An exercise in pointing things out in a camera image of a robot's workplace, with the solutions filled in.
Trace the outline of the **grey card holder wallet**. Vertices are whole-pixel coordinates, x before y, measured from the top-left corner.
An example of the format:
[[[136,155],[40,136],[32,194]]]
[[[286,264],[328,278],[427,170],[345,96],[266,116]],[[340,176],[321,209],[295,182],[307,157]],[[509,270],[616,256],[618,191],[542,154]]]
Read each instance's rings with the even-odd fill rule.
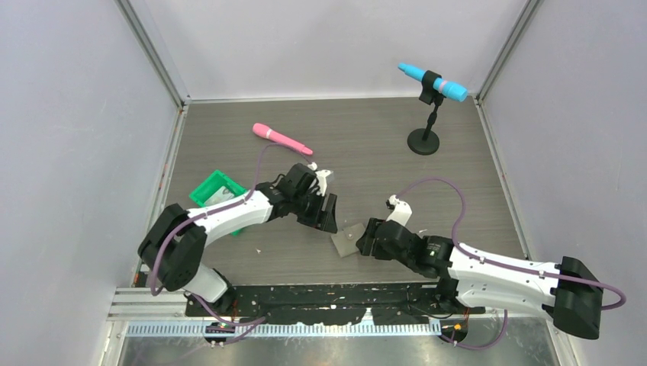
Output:
[[[331,240],[340,258],[345,258],[359,250],[356,242],[365,232],[365,226],[361,223],[348,226],[331,235]]]

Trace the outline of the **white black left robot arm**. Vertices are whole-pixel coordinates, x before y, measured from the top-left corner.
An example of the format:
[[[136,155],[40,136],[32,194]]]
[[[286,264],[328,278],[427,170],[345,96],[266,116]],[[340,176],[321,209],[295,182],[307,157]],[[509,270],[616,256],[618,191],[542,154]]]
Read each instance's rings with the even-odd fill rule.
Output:
[[[140,244],[137,254],[151,272],[153,293],[184,290],[204,300],[215,315],[233,309],[230,283],[202,262],[207,246],[248,226],[289,214],[297,222],[326,233],[336,233],[335,194],[328,193],[333,171],[315,163],[297,163],[274,181],[256,184],[242,196],[197,209],[167,206]]]

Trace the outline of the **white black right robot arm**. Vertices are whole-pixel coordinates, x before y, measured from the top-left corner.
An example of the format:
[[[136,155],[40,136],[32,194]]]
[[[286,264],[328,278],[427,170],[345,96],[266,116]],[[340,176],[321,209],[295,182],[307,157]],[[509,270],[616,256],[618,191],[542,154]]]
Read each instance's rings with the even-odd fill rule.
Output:
[[[600,336],[604,291],[580,260],[530,262],[483,252],[443,236],[419,236],[393,220],[369,220],[356,241],[359,253],[395,260],[425,278],[436,278],[436,305],[446,313],[490,307],[549,319],[571,336]]]

